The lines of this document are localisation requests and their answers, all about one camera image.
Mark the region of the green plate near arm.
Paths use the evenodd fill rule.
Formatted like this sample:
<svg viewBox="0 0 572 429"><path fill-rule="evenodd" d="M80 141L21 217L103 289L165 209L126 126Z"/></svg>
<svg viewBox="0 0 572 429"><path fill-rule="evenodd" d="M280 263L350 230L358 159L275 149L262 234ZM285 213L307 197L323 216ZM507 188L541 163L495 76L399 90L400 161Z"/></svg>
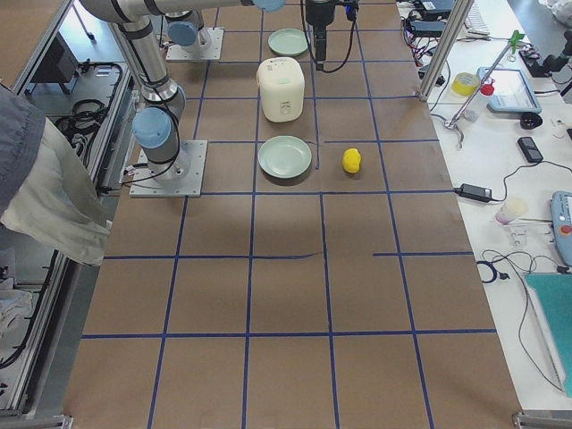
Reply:
<svg viewBox="0 0 572 429"><path fill-rule="evenodd" d="M307 51L305 34L300 29L278 29L268 38L270 49L281 56L294 57Z"/></svg>
<svg viewBox="0 0 572 429"><path fill-rule="evenodd" d="M309 145L294 136L276 136L258 149L258 165L277 179L292 179L304 173L312 163Z"/></svg>

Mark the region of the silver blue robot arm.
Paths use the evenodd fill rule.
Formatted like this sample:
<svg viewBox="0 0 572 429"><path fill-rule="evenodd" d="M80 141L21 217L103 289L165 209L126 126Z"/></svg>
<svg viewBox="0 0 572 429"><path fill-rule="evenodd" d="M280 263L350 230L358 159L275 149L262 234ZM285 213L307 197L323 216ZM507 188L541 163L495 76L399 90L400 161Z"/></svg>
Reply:
<svg viewBox="0 0 572 429"><path fill-rule="evenodd" d="M274 52L280 55L297 56L308 52L315 69L327 73L324 62L327 56L327 27L333 23L335 8L345 5L342 1L301 1L299 3L302 29L295 38L289 38L290 29L275 31L268 42L284 39L287 46L276 47ZM223 41L222 28L208 28L199 10L181 13L167 13L167 34L172 47L177 46L187 53L190 61L217 59L220 57L220 45Z"/></svg>
<svg viewBox="0 0 572 429"><path fill-rule="evenodd" d="M276 12L283 1L83 1L83 7L119 32L120 50L131 73L140 80L141 92L151 105L169 104L181 96L171 79L150 20L152 15L183 13L230 6L251 6Z"/></svg>

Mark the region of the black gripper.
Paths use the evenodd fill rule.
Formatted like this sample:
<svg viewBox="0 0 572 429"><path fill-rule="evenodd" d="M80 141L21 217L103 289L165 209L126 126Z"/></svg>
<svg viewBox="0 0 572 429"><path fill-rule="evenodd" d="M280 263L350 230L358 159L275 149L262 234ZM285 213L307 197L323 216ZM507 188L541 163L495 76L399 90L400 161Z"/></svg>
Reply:
<svg viewBox="0 0 572 429"><path fill-rule="evenodd" d="M325 70L327 54L327 27L334 21L334 1L314 1L305 2L306 23L312 27L313 46L315 54L315 68L317 71Z"/></svg>

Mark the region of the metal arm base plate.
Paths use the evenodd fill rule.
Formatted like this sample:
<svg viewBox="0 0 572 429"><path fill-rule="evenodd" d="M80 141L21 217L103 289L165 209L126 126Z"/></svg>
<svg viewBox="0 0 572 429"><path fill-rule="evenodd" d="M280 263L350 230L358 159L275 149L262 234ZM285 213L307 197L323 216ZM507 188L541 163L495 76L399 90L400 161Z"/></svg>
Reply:
<svg viewBox="0 0 572 429"><path fill-rule="evenodd" d="M223 28L204 27L196 29L192 25L173 25L168 34L171 44L166 60L170 62L204 62L219 60L223 45Z"/></svg>
<svg viewBox="0 0 572 429"><path fill-rule="evenodd" d="M201 194L206 165L207 141L183 140L174 165L164 174L157 176L168 164L160 168L149 164L144 151L139 151L139 163L147 164L135 170L131 179L132 198L197 198Z"/></svg>

